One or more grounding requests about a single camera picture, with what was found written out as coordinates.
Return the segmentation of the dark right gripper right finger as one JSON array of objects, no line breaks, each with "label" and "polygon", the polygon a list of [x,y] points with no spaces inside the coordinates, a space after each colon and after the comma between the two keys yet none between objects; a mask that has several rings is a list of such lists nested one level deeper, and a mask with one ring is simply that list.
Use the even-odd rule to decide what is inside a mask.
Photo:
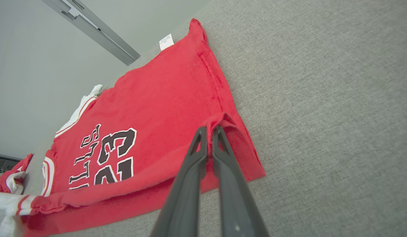
[{"label": "dark right gripper right finger", "polygon": [[212,135],[214,174],[219,181],[223,237],[268,237],[268,230],[221,126]]}]

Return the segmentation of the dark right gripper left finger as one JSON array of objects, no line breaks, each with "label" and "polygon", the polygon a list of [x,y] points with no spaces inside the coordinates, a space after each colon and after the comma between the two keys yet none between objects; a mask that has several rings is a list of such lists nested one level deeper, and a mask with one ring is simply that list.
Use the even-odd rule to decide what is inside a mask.
[{"label": "dark right gripper left finger", "polygon": [[197,237],[200,181],[206,174],[207,129],[200,127],[151,232],[152,237]]}]

